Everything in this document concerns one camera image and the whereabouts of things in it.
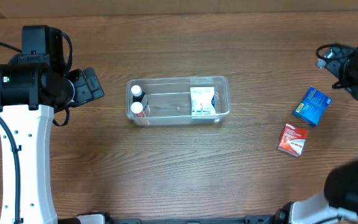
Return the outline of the white bandage box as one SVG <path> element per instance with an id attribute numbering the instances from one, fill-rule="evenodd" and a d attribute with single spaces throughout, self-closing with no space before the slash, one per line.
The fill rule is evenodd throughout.
<path id="1" fill-rule="evenodd" d="M 191 87 L 190 96 L 193 116 L 216 114 L 214 87 Z"/>

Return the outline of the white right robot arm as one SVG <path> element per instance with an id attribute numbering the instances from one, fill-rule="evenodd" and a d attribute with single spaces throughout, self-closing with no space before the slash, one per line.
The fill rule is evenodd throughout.
<path id="1" fill-rule="evenodd" d="M 358 46 L 333 43 L 322 46 L 317 66 L 330 71 L 337 82 L 333 89 L 345 89 L 358 100 Z M 332 170 L 324 190 L 304 201 L 290 202 L 275 215 L 275 223 L 336 223 L 358 220 L 358 158 Z"/>

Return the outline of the red medicine box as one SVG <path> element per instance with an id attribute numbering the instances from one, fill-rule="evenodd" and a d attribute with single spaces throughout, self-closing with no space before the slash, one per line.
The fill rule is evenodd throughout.
<path id="1" fill-rule="evenodd" d="M 299 157 L 305 147 L 308 131 L 286 123 L 281 133 L 277 149 Z"/>

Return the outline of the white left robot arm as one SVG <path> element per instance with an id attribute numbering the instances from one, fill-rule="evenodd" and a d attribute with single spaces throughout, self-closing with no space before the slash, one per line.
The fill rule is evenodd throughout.
<path id="1" fill-rule="evenodd" d="M 17 54 L 0 64 L 0 223 L 60 223 L 50 179 L 54 115 L 103 95 L 93 68 L 70 70 L 62 58 Z"/>

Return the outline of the orange tablet tube white cap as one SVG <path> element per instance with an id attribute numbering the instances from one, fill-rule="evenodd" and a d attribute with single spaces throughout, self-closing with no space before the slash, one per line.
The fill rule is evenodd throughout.
<path id="1" fill-rule="evenodd" d="M 143 125 L 147 125 L 149 123 L 148 120 L 146 119 L 146 114 L 144 112 L 143 104 L 141 102 L 138 101 L 133 102 L 131 104 L 131 111 L 132 113 L 134 113 L 136 118 L 140 119 Z"/>

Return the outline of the brown syrup bottle white cap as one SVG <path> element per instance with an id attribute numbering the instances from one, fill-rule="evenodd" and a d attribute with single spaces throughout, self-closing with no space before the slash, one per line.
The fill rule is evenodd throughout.
<path id="1" fill-rule="evenodd" d="M 143 109 L 145 109 L 148 105 L 148 99 L 145 91 L 139 86 L 134 85 L 131 87 L 132 101 L 139 102 L 142 104 Z"/>

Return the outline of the blue cough drops box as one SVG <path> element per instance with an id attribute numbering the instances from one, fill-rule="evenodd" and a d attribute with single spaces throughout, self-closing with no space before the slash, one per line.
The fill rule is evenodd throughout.
<path id="1" fill-rule="evenodd" d="M 293 115 L 310 126 L 315 127 L 320 122 L 324 112 L 332 103 L 332 99 L 323 92 L 310 86 L 300 104 L 293 111 Z"/>

